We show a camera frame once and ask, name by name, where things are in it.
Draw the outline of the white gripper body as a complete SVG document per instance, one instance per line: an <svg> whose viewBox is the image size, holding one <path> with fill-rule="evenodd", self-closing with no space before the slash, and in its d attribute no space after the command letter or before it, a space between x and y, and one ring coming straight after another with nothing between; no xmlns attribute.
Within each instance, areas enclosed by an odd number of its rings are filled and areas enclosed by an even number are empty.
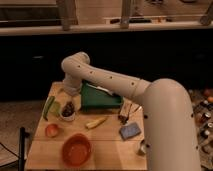
<svg viewBox="0 0 213 171"><path fill-rule="evenodd" d="M80 93L82 80L72 77L65 77L63 80L63 89L70 96L76 96Z"/></svg>

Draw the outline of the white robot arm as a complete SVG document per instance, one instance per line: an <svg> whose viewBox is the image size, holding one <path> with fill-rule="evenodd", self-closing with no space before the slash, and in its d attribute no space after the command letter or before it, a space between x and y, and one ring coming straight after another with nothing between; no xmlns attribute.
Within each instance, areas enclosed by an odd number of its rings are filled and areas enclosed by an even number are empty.
<svg viewBox="0 0 213 171"><path fill-rule="evenodd" d="M90 65L79 52L61 63L65 92L76 95L87 80L143 108L148 171L201 171L195 120L186 89L173 79L153 82Z"/></svg>

